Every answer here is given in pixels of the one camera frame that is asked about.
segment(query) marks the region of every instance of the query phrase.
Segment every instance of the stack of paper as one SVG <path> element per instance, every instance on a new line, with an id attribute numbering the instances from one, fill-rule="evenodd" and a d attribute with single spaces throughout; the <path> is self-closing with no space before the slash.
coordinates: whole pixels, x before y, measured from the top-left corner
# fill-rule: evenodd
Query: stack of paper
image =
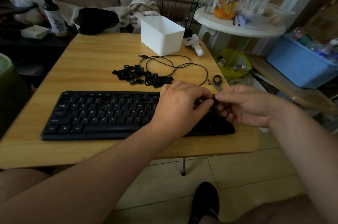
<path id="1" fill-rule="evenodd" d="M 26 38 L 35 38 L 43 39 L 47 35 L 49 29 L 46 27 L 41 27 L 38 25 L 33 25 L 31 27 L 21 30 L 21 35 Z"/>

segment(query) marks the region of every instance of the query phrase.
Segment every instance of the keyboard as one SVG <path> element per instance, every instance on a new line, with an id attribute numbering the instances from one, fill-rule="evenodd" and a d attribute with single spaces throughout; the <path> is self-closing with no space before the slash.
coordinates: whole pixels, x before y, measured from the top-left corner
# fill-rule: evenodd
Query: keyboard
<path id="1" fill-rule="evenodd" d="M 159 92 L 66 91 L 61 94 L 41 134 L 43 141 L 125 139 L 148 124 Z M 195 101 L 194 107 L 202 100 Z M 213 107 L 185 136 L 235 133 Z"/>

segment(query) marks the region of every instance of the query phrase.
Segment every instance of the blue storage box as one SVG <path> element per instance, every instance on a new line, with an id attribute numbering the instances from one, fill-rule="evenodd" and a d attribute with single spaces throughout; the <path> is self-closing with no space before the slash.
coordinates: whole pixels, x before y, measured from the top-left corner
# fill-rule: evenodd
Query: blue storage box
<path id="1" fill-rule="evenodd" d="M 338 76 L 337 64 L 285 36 L 266 60 L 298 87 L 316 89 Z"/>

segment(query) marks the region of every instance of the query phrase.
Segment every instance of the green trash bin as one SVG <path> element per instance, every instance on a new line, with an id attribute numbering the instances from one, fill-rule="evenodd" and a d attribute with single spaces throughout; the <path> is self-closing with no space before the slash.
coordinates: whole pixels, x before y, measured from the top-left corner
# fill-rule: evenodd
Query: green trash bin
<path id="1" fill-rule="evenodd" d="M 31 95 L 10 58 L 0 53 L 0 139 Z"/>

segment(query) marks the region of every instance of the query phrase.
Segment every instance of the black shoe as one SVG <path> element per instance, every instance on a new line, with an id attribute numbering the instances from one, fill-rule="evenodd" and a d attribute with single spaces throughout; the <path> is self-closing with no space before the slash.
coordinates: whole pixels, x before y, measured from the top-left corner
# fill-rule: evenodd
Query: black shoe
<path id="1" fill-rule="evenodd" d="M 218 220 L 218 214 L 218 192 L 211 183 L 202 182 L 194 194 L 188 224 L 198 224 L 206 215 Z"/>

